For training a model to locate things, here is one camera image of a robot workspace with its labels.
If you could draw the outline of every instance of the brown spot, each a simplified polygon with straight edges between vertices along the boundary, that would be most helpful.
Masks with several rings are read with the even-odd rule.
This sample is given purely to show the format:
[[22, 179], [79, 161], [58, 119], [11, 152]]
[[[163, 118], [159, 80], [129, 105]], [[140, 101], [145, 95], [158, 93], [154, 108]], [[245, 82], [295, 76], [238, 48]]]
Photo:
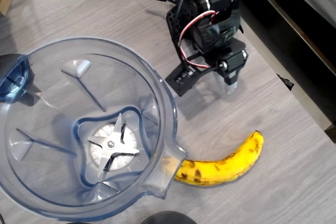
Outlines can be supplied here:
[[190, 166], [190, 168], [194, 168], [194, 167], [195, 167], [195, 162], [192, 161], [192, 160], [190, 160], [190, 162], [189, 162], [189, 166]]
[[196, 169], [196, 171], [195, 171], [195, 177], [201, 178], [201, 176], [202, 176], [202, 174], [201, 174], [200, 170]]
[[167, 159], [164, 159], [163, 160], [163, 165], [164, 166], [169, 166], [170, 165], [170, 160], [167, 158]]
[[218, 163], [218, 165], [225, 165], [225, 164], [226, 164], [226, 161], [225, 161], [225, 160], [222, 160], [222, 161], [218, 161], [217, 163]]
[[217, 166], [217, 165], [215, 165], [215, 164], [214, 164], [214, 166], [215, 166], [216, 170], [221, 170], [221, 169], [219, 169], [219, 168], [218, 168], [218, 166]]
[[260, 151], [260, 144], [259, 144], [258, 140], [255, 139], [255, 143], [256, 143], [256, 151], [259, 152]]
[[236, 155], [236, 153], [231, 153], [230, 155], [228, 155], [227, 157], [224, 157], [224, 159], [223, 160], [227, 160], [227, 159], [229, 159], [229, 158], [232, 158], [232, 157], [234, 157]]
[[204, 181], [201, 186], [208, 186], [209, 185], [209, 181]]

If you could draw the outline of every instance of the gray wooden table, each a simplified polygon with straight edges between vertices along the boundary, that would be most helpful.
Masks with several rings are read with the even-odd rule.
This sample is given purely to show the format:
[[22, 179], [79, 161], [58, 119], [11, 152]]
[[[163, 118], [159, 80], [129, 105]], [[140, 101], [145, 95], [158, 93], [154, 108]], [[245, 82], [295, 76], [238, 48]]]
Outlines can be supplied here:
[[[99, 36], [137, 51], [165, 78], [178, 64], [165, 15], [152, 0], [14, 0], [0, 18], [1, 54], [27, 52], [50, 40]], [[256, 165], [215, 188], [172, 182], [166, 200], [146, 196], [98, 223], [141, 223], [159, 211], [187, 214], [198, 224], [336, 223], [336, 148], [242, 34], [250, 57], [235, 93], [223, 95], [209, 74], [178, 108], [177, 140], [190, 158], [217, 159], [255, 129], [265, 137]], [[0, 195], [7, 224], [56, 224]]]

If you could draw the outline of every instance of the banana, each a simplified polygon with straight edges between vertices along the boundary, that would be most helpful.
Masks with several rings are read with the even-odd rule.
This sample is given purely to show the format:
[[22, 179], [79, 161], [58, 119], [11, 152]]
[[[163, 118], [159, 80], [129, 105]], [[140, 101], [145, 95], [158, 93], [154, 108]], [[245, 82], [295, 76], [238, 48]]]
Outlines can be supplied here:
[[263, 136], [255, 131], [247, 136], [236, 151], [222, 160], [185, 159], [175, 174], [175, 180], [196, 186], [213, 186], [234, 180], [246, 173], [258, 159], [263, 143]]

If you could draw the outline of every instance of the black object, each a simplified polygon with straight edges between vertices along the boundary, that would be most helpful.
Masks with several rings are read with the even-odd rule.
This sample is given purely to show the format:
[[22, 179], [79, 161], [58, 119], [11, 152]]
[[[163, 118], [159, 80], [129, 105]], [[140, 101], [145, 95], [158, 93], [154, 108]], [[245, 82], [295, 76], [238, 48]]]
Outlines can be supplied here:
[[141, 224], [197, 224], [187, 215], [179, 212], [159, 212], [147, 218]]
[[280, 80], [286, 85], [286, 87], [291, 91], [294, 83], [290, 82], [288, 79], [282, 78], [280, 75], [277, 74], [277, 76], [280, 78]]
[[0, 215], [0, 222], [1, 222], [1, 224], [5, 224], [5, 220], [4, 220], [4, 218], [2, 218], [2, 215]]
[[[181, 64], [166, 78], [174, 91], [182, 96], [203, 75], [216, 71], [228, 85], [235, 84], [239, 70], [248, 57], [245, 44], [233, 36], [240, 28], [239, 0], [176, 0], [166, 17], [173, 44]], [[210, 66], [200, 71], [187, 63], [180, 52], [178, 40], [182, 29], [196, 16], [214, 10], [216, 16], [203, 17], [189, 28], [185, 38], [192, 40], [198, 53], [188, 59], [199, 56]]]
[[0, 56], [0, 102], [36, 104], [41, 91], [33, 84], [34, 73], [27, 56], [20, 54]]

